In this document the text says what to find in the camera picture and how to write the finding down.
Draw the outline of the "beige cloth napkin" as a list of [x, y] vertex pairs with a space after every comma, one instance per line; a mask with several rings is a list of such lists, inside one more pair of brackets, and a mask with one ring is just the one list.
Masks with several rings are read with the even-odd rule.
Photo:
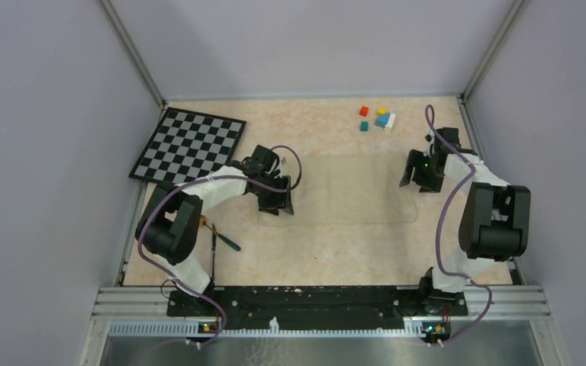
[[306, 156], [301, 183], [292, 191], [295, 213], [258, 213], [261, 226], [410, 223], [417, 206], [400, 187], [407, 155], [387, 152]]

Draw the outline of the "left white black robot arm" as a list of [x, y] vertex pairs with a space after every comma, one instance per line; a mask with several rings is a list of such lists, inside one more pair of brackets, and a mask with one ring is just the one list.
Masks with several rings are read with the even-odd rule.
[[202, 178], [160, 183], [137, 224], [138, 254], [186, 293], [185, 305], [194, 314], [205, 315], [214, 305], [214, 295], [207, 290], [212, 279], [192, 253], [203, 214], [231, 198], [252, 194], [260, 212], [292, 215], [291, 193], [301, 178], [284, 174], [274, 148], [258, 145], [251, 156], [231, 160]]

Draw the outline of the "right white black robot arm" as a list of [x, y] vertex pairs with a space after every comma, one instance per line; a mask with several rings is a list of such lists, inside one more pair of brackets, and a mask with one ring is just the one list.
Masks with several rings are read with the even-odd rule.
[[458, 300], [468, 279], [526, 251], [531, 193], [497, 177], [475, 151], [462, 148], [458, 129], [439, 128], [425, 139], [425, 151], [409, 152], [399, 185], [414, 183], [422, 193], [439, 193], [444, 180], [450, 179], [455, 191], [466, 196], [459, 248], [439, 258], [420, 279], [417, 305], [427, 314], [437, 314]]

